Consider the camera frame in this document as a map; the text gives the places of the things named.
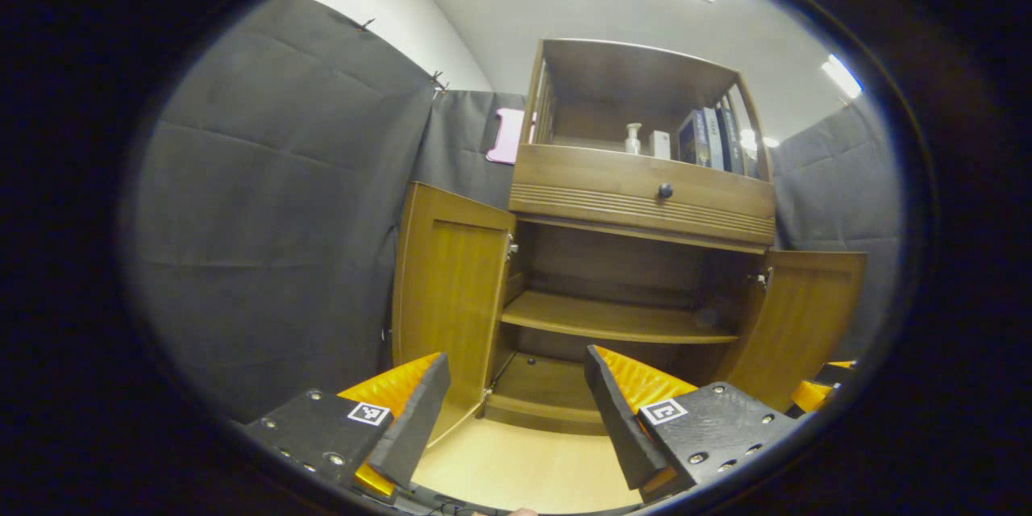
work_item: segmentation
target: black metal plate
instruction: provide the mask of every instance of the black metal plate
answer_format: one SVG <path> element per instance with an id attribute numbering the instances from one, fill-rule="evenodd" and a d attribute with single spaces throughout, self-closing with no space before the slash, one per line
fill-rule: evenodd
<path id="1" fill-rule="evenodd" d="M 638 425 L 631 406 L 616 385 L 615 377 L 594 346 L 588 346 L 585 350 L 584 379 L 591 389 L 591 396 L 602 415 L 602 423 L 613 443 L 627 489 L 641 488 L 667 467 L 663 452 Z"/>
<path id="2" fill-rule="evenodd" d="M 420 378 L 401 416 L 369 453 L 369 465 L 402 487 L 411 489 L 412 475 L 426 449 L 426 442 L 433 431 L 450 386 L 448 355 L 442 353 Z"/>
<path id="3" fill-rule="evenodd" d="M 386 408 L 310 389 L 248 424 L 247 432 L 298 467 L 348 486 L 393 420 Z"/>
<path id="4" fill-rule="evenodd" d="M 755 459 L 797 425 L 728 383 L 642 407 L 638 417 L 677 472 L 696 484 Z"/>

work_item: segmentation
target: soap dispenser bottle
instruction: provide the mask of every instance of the soap dispenser bottle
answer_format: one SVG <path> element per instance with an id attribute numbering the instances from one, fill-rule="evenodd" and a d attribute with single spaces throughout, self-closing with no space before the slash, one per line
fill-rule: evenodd
<path id="1" fill-rule="evenodd" d="M 623 150 L 626 153 L 634 153 L 636 156 L 642 153 L 642 142 L 638 140 L 638 130 L 641 127 L 641 123 L 627 124 L 627 138 L 623 141 Z"/>

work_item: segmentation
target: open shelf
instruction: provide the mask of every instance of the open shelf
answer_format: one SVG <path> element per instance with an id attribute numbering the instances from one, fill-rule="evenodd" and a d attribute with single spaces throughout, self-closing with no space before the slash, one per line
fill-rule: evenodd
<path id="1" fill-rule="evenodd" d="M 704 327 L 695 316 L 673 308 L 649 308 L 528 291 L 502 311 L 502 321 L 552 332 L 674 345 L 734 343 L 738 337 Z"/>
<path id="2" fill-rule="evenodd" d="M 516 353 L 506 365 L 487 398 L 485 416 L 535 429 L 606 433 L 584 365 L 526 353 Z"/>

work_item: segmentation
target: wooden panel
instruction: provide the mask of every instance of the wooden panel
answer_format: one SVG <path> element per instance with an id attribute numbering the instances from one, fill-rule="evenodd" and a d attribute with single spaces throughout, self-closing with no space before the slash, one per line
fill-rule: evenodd
<path id="1" fill-rule="evenodd" d="M 523 292 L 502 311 L 514 325 L 593 338 L 672 345 L 732 343 L 737 336 L 699 324 L 694 314 L 587 300 L 537 291 Z"/>
<path id="2" fill-rule="evenodd" d="M 498 378 L 485 417 L 535 429 L 605 433 L 583 363 L 525 353 L 517 353 Z"/>
<path id="3" fill-rule="evenodd" d="M 626 153 L 520 144 L 509 209 L 774 243 L 774 186 L 729 171 Z M 674 194 L 656 197 L 662 183 Z"/>
<path id="4" fill-rule="evenodd" d="M 716 381 L 720 362 L 730 348 L 730 345 L 687 345 L 678 348 L 668 373 L 692 385 L 708 385 Z"/>
<path id="5" fill-rule="evenodd" d="M 792 392 L 828 362 L 860 296 L 867 255 L 770 252 L 773 275 L 766 293 L 753 285 L 741 338 L 718 377 L 776 409 L 792 407 Z"/>
<path id="6" fill-rule="evenodd" d="M 762 271 L 763 256 L 738 252 L 707 252 L 703 266 L 706 277 L 700 293 L 704 305 L 712 308 L 720 324 L 738 334 L 747 320 L 749 275 Z"/>
<path id="7" fill-rule="evenodd" d="M 543 50 L 558 98 L 663 110 L 711 107 L 739 77 L 702 58 L 623 42 L 546 39 Z"/>
<path id="8" fill-rule="evenodd" d="M 742 97 L 742 103 L 745 105 L 745 115 L 749 117 L 749 124 L 752 127 L 752 131 L 755 131 L 756 134 L 756 171 L 759 171 L 760 179 L 763 179 L 764 182 L 772 182 L 774 180 L 774 170 L 771 165 L 770 152 L 768 152 L 767 146 L 764 144 L 764 131 L 760 127 L 760 116 L 752 105 L 752 97 L 749 96 L 749 90 L 748 87 L 745 87 L 744 79 L 738 79 L 737 87 Z"/>
<path id="9" fill-rule="evenodd" d="M 393 358 L 448 354 L 452 384 L 431 443 L 483 398 L 515 218 L 410 183 L 394 272 Z"/>
<path id="10" fill-rule="evenodd" d="M 604 232 L 625 237 L 638 237 L 644 240 L 657 240 L 662 243 L 672 243 L 675 245 L 686 245 L 707 249 L 727 249 L 737 253 L 750 255 L 765 255 L 769 245 L 743 243 L 729 240 L 725 237 L 700 236 L 697 234 L 685 234 L 683 232 L 669 232 L 668 230 L 649 230 L 646 228 L 636 228 L 635 226 L 622 226 L 619 223 L 598 223 L 587 222 L 583 219 L 560 218 L 560 216 L 539 216 L 534 214 L 519 214 L 520 222 L 542 223 L 548 226 L 560 226 L 576 230 L 589 230 L 589 232 Z"/>
<path id="11" fill-rule="evenodd" d="M 534 68 L 530 71 L 530 90 L 528 90 L 526 94 L 523 127 L 521 127 L 519 134 L 520 143 L 529 143 L 531 141 L 530 126 L 534 124 L 534 112 L 541 108 L 541 104 L 538 101 L 538 94 L 540 93 L 541 87 L 541 71 L 543 65 L 542 58 L 542 41 L 538 41 L 538 54 L 536 54 L 534 58 Z"/>
<path id="12" fill-rule="evenodd" d="M 512 325 L 498 325 L 494 340 L 494 355 L 491 357 L 491 369 L 487 376 L 490 378 L 490 383 L 493 383 L 501 377 L 506 366 L 509 365 L 509 362 L 516 355 L 516 351 L 518 351 L 519 330 L 519 327 Z"/>
<path id="13" fill-rule="evenodd" d="M 575 363 L 584 361 L 588 345 L 595 345 L 610 351 L 616 351 L 619 354 L 626 355 L 632 359 L 637 359 L 658 369 L 668 370 L 671 368 L 671 364 L 675 358 L 677 358 L 678 351 L 685 349 L 681 345 L 656 345 L 654 343 L 627 343 L 626 341 L 589 338 L 510 324 L 503 324 L 501 332 L 505 333 L 509 329 L 517 331 L 516 350 L 520 353 Z"/>
<path id="14" fill-rule="evenodd" d="M 627 124 L 641 123 L 638 130 L 638 140 L 642 142 L 642 154 L 651 156 L 649 150 L 649 134 L 652 131 L 667 131 L 671 143 L 677 138 L 677 130 L 691 108 L 678 108 L 675 111 L 658 111 L 655 108 L 642 110 L 641 107 L 626 103 L 591 103 L 590 101 L 560 101 L 555 108 L 555 138 L 553 144 L 590 146 L 591 140 L 598 140 L 602 146 L 592 149 L 615 150 L 623 152 L 623 140 L 627 137 Z M 578 141 L 559 141 L 559 138 L 576 138 Z"/>
<path id="15" fill-rule="evenodd" d="M 526 289 L 526 275 L 523 272 L 516 272 L 506 280 L 506 296 L 503 304 L 509 304 L 516 299 Z"/>
<path id="16" fill-rule="evenodd" d="M 707 251 L 641 237 L 538 226 L 521 239 L 534 249 L 530 288 L 654 307 L 690 307 Z"/>
<path id="17" fill-rule="evenodd" d="M 541 69 L 541 96 L 539 96 L 536 108 L 538 112 L 538 129 L 534 138 L 535 143 L 551 143 L 555 107 L 557 104 L 555 90 L 552 87 L 552 75 L 548 72 L 548 64 L 545 63 Z"/>

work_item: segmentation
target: cabinet door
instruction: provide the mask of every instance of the cabinet door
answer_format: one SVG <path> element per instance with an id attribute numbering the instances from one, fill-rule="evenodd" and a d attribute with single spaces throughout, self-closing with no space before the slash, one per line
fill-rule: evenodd
<path id="1" fill-rule="evenodd" d="M 443 351 L 451 387 L 433 445 L 484 397 L 516 218 L 466 197 L 410 183 L 394 270 L 394 364 Z"/>
<path id="2" fill-rule="evenodd" d="M 857 305 L 867 255 L 767 252 L 767 289 L 749 289 L 739 340 L 717 377 L 779 411 L 829 361 Z"/>

